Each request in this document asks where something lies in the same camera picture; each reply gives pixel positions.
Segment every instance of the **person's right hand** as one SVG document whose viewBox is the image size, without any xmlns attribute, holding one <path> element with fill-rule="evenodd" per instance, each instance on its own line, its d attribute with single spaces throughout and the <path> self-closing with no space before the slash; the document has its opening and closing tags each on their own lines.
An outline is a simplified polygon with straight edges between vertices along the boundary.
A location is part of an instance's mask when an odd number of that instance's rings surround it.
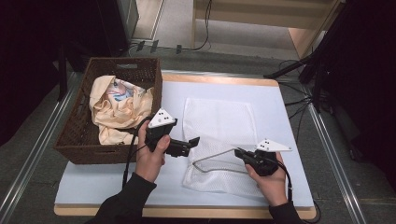
<svg viewBox="0 0 396 224">
<path fill-rule="evenodd" d="M 138 143 L 137 147 L 141 148 L 136 153 L 136 168 L 134 172 L 140 175 L 147 181 L 154 183 L 160 173 L 161 167 L 165 164 L 165 150 L 169 147 L 170 136 L 164 135 L 160 141 L 158 141 L 155 150 L 151 152 L 149 147 L 145 143 L 146 129 L 149 126 L 149 121 L 143 123 L 138 132 Z"/>
<path fill-rule="evenodd" d="M 276 158 L 283 163 L 279 152 L 276 153 Z M 257 182 L 260 191 L 271 206 L 278 206 L 288 202 L 285 191 L 286 174 L 280 167 L 272 175 L 259 176 L 253 167 L 248 164 L 245 166 L 248 175 Z"/>
</svg>

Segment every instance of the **black cable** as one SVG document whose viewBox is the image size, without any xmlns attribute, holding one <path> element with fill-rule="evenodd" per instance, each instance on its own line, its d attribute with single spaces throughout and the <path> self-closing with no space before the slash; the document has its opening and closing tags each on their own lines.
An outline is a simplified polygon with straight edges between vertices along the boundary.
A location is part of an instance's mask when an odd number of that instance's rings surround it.
<svg viewBox="0 0 396 224">
<path fill-rule="evenodd" d="M 293 200 L 293 185 L 291 184 L 291 178 L 288 169 L 286 169 L 286 166 L 280 161 L 277 161 L 277 165 L 282 168 L 283 171 L 285 171 L 286 176 L 288 177 L 288 201 L 291 202 Z"/>
<path fill-rule="evenodd" d="M 201 47 L 198 47 L 198 48 L 195 48 L 195 49 L 182 49 L 182 50 L 191 50 L 191 51 L 199 50 L 204 45 L 206 45 L 206 43 L 209 43 L 209 49 L 212 48 L 212 45 L 210 44 L 210 42 L 208 42 L 208 40 L 209 40 L 209 28 L 208 28 L 208 26 L 209 26 L 210 12 L 211 12 L 211 9 L 212 9 L 212 1 L 213 0 L 209 0 L 209 2 L 207 3 L 206 12 L 205 12 L 206 40 L 205 40 L 204 44 Z M 175 49 L 175 48 L 157 47 L 157 49 Z"/>
<path fill-rule="evenodd" d="M 320 207 L 319 207 L 319 205 L 317 204 L 317 202 L 315 202 L 315 201 L 314 201 L 314 205 L 315 205 L 315 207 L 318 209 L 318 218 L 317 218 L 317 220 L 315 220 L 315 221 L 303 220 L 303 222 L 308 223 L 308 224 L 316 224 L 316 223 L 319 223 L 319 222 L 320 222 L 320 220 L 321 220 L 321 210 L 320 210 Z"/>
<path fill-rule="evenodd" d="M 134 148 L 134 140 L 136 139 L 136 137 L 137 137 L 137 135 L 138 135 L 138 132 L 139 132 L 139 129 L 142 127 L 143 123 L 144 123 L 146 120 L 151 120 L 151 119 L 152 119 L 152 117 L 145 117 L 144 119 L 142 119 L 142 120 L 140 121 L 140 123 L 136 126 L 136 129 L 134 130 L 134 136 L 133 136 L 133 138 L 132 138 L 131 145 L 129 146 L 129 149 L 128 149 L 128 156 L 127 156 L 127 160 L 126 160 L 126 163 L 125 163 L 125 171 L 124 171 L 123 178 L 122 178 L 122 188 L 125 187 L 126 182 L 127 182 L 128 172 L 129 172 L 129 163 L 131 162 L 132 156 L 133 156 L 138 150 L 140 150 L 140 149 L 142 149 L 143 147 L 146 146 L 146 145 L 144 145 L 144 146 L 138 148 L 137 150 L 133 151 L 133 148 Z"/>
<path fill-rule="evenodd" d="M 207 3 L 207 7 L 206 7 L 206 12 L 205 12 L 205 28 L 206 28 L 206 40 L 204 42 L 204 44 L 201 45 L 201 47 L 196 48 L 196 49 L 184 49 L 184 50 L 198 50 L 201 49 L 206 43 L 207 40 L 209 39 L 209 18 L 210 18 L 210 11 L 212 10 L 212 0 L 209 0 L 209 2 Z"/>
<path fill-rule="evenodd" d="M 281 62 L 281 63 L 277 66 L 277 70 L 280 71 L 280 70 L 281 70 L 280 67 L 282 66 L 282 64 L 283 64 L 283 63 L 288 63 L 288 62 L 297 63 L 297 62 L 299 62 L 299 61 L 297 61 L 297 60 L 285 60 L 285 61 Z"/>
<path fill-rule="evenodd" d="M 305 97 L 305 98 L 303 98 L 302 100 L 299 100 L 299 101 L 285 103 L 285 106 L 297 105 L 297 104 L 300 104 L 300 103 L 307 103 L 310 100 L 312 100 L 312 97 L 308 96 L 308 97 Z"/>
<path fill-rule="evenodd" d="M 301 116 L 300 116 L 300 120 L 298 121 L 297 134 L 296 134 L 296 144 L 298 143 L 298 138 L 299 138 L 299 135 L 300 135 L 301 121 L 303 120 L 303 115 L 304 115 L 304 113 L 305 113 L 305 110 L 308 108 L 308 105 L 309 105 L 309 104 L 307 104 L 307 105 L 304 107 L 303 112 L 301 113 Z"/>
<path fill-rule="evenodd" d="M 285 172 L 286 177 L 288 178 L 288 202 L 291 202 L 293 200 L 293 194 L 292 194 L 293 186 L 291 184 L 291 178 L 290 178 L 288 169 L 286 169 L 285 164 L 283 164 L 281 161 L 273 161 L 273 160 L 270 160 L 267 158 L 264 158 L 264 159 L 271 163 L 277 164 L 277 166 L 279 166 Z"/>
<path fill-rule="evenodd" d="M 307 103 L 305 103 L 304 105 L 302 105 L 300 108 L 297 109 L 297 111 L 293 115 L 291 115 L 289 117 L 289 119 L 292 119 L 294 116 L 296 116 L 297 114 L 301 113 L 311 103 L 312 103 L 312 100 L 310 100 Z"/>
<path fill-rule="evenodd" d="M 304 94 L 304 95 L 308 95 L 308 94 L 306 94 L 306 92 L 300 91 L 300 90 L 298 90 L 297 88 L 292 87 L 292 86 L 289 85 L 289 84 L 286 84 L 286 83 L 283 83 L 283 82 L 279 82 L 279 84 L 280 84 L 280 85 L 287 86 L 287 87 L 289 87 L 289 88 L 291 88 L 291 89 L 293 89 L 293 90 L 295 90 L 295 91 L 297 91 L 297 92 L 300 92 L 300 93 L 302 93 L 302 94 Z"/>
</svg>

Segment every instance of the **table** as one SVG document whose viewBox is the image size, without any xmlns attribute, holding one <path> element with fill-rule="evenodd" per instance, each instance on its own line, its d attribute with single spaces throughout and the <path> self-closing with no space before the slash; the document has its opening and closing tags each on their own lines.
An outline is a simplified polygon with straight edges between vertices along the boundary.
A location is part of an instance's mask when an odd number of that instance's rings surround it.
<svg viewBox="0 0 396 224">
<path fill-rule="evenodd" d="M 282 157 L 290 170 L 294 204 L 301 218 L 315 217 L 304 168 L 276 81 L 230 77 L 230 74 L 163 71 L 162 107 L 173 117 L 183 120 L 183 105 L 188 97 L 251 103 L 256 122 L 265 124 L 257 125 L 259 139 L 265 136 L 293 149 L 282 153 Z M 180 123 L 171 132 L 175 139 L 182 139 Z M 265 200 L 183 188 L 181 181 L 187 162 L 187 158 L 167 155 L 156 181 L 158 187 L 143 209 L 144 217 L 271 218 Z M 55 200 L 55 213 L 94 216 L 107 197 L 120 191 L 123 169 L 124 164 L 74 165 L 69 162 Z"/>
<path fill-rule="evenodd" d="M 192 39 L 195 22 L 204 20 L 209 0 L 194 0 Z M 309 54 L 320 33 L 327 30 L 338 15 L 342 0 L 213 0 L 210 20 L 288 27 L 300 58 Z"/>
</svg>

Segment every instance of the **brown wicker basket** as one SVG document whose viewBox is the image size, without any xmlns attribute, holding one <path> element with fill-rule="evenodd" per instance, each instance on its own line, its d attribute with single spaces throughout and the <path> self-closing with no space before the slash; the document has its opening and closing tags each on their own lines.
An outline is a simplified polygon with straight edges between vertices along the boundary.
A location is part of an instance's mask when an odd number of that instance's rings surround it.
<svg viewBox="0 0 396 224">
<path fill-rule="evenodd" d="M 155 113 L 161 107 L 163 77 L 159 59 L 91 58 L 72 111 L 54 146 L 74 164 L 126 162 L 129 145 L 100 145 L 99 128 L 92 123 L 89 109 L 92 84 L 97 77 L 104 75 L 116 76 L 145 89 L 154 87 L 151 113 Z"/>
</svg>

